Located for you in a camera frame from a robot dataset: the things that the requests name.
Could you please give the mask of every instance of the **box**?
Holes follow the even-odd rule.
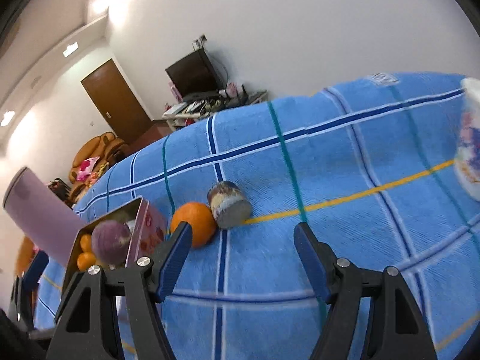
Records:
[[[124,204],[116,210],[90,222],[78,231],[71,248],[65,277],[63,278],[62,293],[67,288],[75,272],[78,271],[77,258],[82,253],[80,238],[83,234],[92,234],[95,226],[106,219],[113,219],[121,223],[135,220],[125,266],[131,266],[140,257],[152,254],[155,247],[165,239],[167,222],[148,200],[140,197]]]

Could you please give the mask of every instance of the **orange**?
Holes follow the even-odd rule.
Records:
[[[191,226],[193,233],[192,248],[205,245],[217,229],[217,223],[210,208],[198,202],[186,203],[175,211],[170,223],[170,233],[176,230],[180,222],[187,222]]]
[[[82,251],[92,251],[92,236],[90,234],[83,234],[80,238],[80,247]]]
[[[86,271],[88,268],[95,265],[96,262],[97,257],[95,257],[95,255],[90,251],[84,251],[83,253],[80,253],[77,258],[77,266],[81,271]]]

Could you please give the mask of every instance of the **pink pillow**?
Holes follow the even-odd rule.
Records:
[[[80,169],[78,170],[77,174],[77,181],[85,181],[87,180],[88,176],[90,176],[93,172],[93,168],[95,168],[95,164],[100,159],[100,157],[93,157],[88,158],[80,164]]]

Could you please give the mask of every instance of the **brown door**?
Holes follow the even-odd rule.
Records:
[[[152,126],[113,60],[85,77],[82,85],[112,130],[128,144]]]

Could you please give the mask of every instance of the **ceiling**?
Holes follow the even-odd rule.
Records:
[[[95,1],[30,0],[0,48],[0,116],[13,110],[20,119],[48,79],[104,36],[107,7],[95,12]],[[78,51],[64,58],[70,42],[78,42]],[[0,142],[18,121],[0,127]]]

